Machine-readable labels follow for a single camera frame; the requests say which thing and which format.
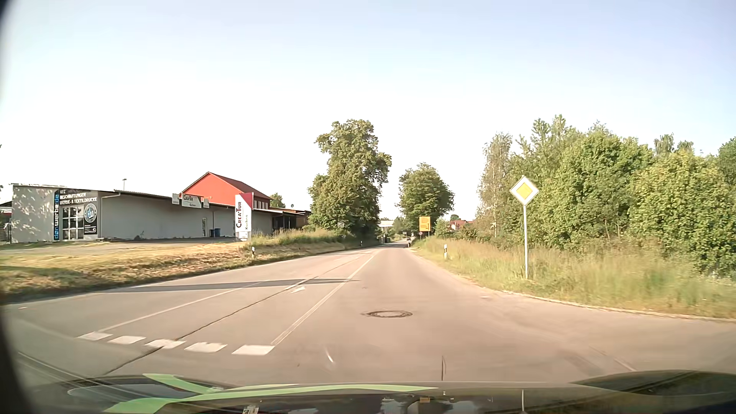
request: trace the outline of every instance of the manhole cover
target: manhole cover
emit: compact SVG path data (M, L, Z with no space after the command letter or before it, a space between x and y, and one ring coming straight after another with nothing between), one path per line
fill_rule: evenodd
M365 312L363 315L375 317L407 317L413 314L407 311L373 311Z

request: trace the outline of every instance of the roof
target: roof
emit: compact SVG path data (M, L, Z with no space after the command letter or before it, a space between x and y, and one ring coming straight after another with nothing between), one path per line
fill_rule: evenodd
M224 175L215 174L214 172L207 171L202 177L197 178L193 183L189 184L183 192L186 192L188 189L190 189L194 184L198 183L201 179L207 176L207 174L212 174L215 177L219 178L220 180L223 180L225 183L230 184L231 186L237 188L240 192L252 192L253 195L259 198L266 198L267 200L271 200L271 197L265 195L264 193L258 191L257 189L254 189L253 187L249 186L248 184L235 180L233 178L225 177Z

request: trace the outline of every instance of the asphalt road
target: asphalt road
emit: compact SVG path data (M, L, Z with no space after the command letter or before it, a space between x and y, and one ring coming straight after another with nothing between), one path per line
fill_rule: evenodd
M365 315L373 311L411 315ZM4 317L29 385L45 381L42 364L233 385L736 373L736 324L492 292L403 243L13 304Z

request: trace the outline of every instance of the commercial building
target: commercial building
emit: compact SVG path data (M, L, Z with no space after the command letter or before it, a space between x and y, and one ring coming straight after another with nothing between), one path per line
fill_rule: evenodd
M245 202L240 211L236 196ZM299 228L309 215L270 202L242 181L211 172L171 196L13 184L12 242L233 237L244 214L249 227L239 236L247 238Z

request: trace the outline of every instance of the crea-tur sign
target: crea-tur sign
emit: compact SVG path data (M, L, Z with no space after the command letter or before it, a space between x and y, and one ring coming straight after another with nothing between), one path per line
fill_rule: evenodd
M247 239L251 231L250 222L252 209L240 194L235 195L235 237Z

